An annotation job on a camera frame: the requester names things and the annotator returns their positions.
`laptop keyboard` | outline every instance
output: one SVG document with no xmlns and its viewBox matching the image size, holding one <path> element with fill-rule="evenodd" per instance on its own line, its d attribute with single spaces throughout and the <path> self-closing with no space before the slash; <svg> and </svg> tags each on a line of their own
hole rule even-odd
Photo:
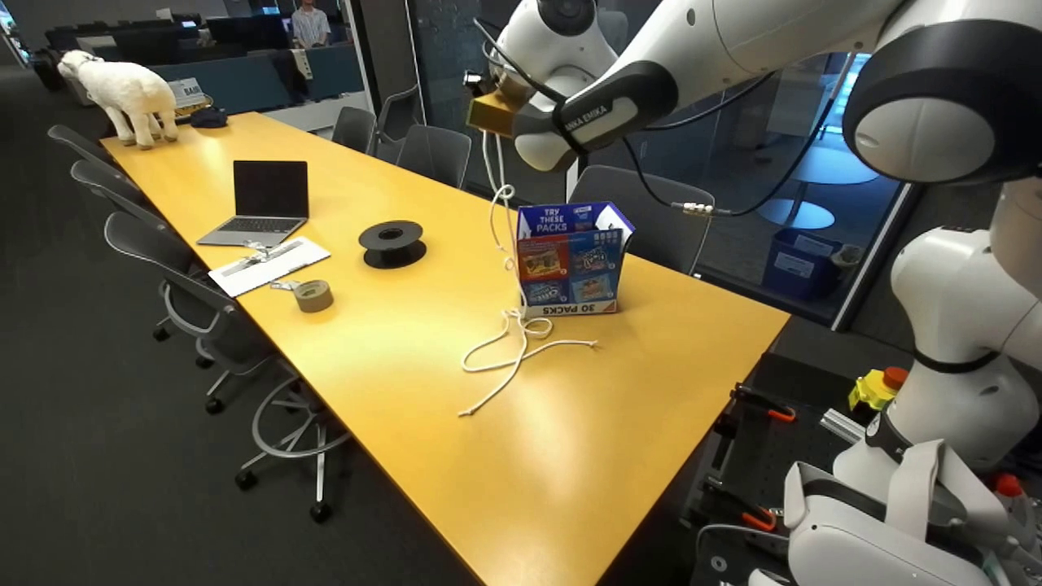
<svg viewBox="0 0 1042 586">
<path fill-rule="evenodd" d="M 230 218 L 223 225 L 223 232 L 282 232 L 282 229 L 293 229 L 293 225 L 297 225 L 297 218 L 268 218 L 268 223 L 261 223 L 261 218 Z"/>
</svg>

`toy animal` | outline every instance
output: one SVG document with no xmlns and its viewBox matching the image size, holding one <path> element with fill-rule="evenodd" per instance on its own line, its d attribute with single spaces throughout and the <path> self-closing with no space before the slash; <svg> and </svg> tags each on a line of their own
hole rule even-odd
<svg viewBox="0 0 1042 586">
<path fill-rule="evenodd" d="M 153 67 L 72 49 L 61 55 L 57 75 L 80 84 L 124 142 L 146 151 L 156 138 L 174 139 L 174 97 Z"/>
</svg>

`desk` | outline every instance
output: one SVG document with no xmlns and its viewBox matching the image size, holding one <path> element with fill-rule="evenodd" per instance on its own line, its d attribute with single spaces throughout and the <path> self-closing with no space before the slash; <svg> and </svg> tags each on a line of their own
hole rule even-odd
<svg viewBox="0 0 1042 586">
<path fill-rule="evenodd" d="M 327 279 L 335 307 L 297 313 L 279 289 L 241 307 L 484 584 L 595 584 L 784 325 L 779 309 L 627 256 L 620 313 L 558 318 L 561 334 L 598 339 L 595 353 L 548 353 L 460 419 L 500 381 L 461 373 L 460 357 L 511 307 L 484 200 L 261 114 L 107 151 L 186 240 L 230 214 L 235 156 L 310 160 L 304 233 L 331 256 L 299 279 Z M 387 218 L 427 229 L 420 265 L 362 265 L 358 233 Z"/>
</svg>

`cardboard box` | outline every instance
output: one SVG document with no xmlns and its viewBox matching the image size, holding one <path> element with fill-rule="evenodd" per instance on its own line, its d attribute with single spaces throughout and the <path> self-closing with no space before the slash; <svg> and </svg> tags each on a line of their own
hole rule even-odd
<svg viewBox="0 0 1042 586">
<path fill-rule="evenodd" d="M 616 313 L 632 225 L 604 202 L 524 206 L 516 279 L 529 317 Z"/>
</svg>

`laptop screen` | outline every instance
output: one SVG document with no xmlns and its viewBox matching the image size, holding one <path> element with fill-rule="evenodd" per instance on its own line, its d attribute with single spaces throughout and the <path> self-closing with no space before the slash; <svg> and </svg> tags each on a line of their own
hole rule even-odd
<svg viewBox="0 0 1042 586">
<path fill-rule="evenodd" d="M 307 218 L 307 163 L 235 160 L 235 214 Z"/>
</svg>

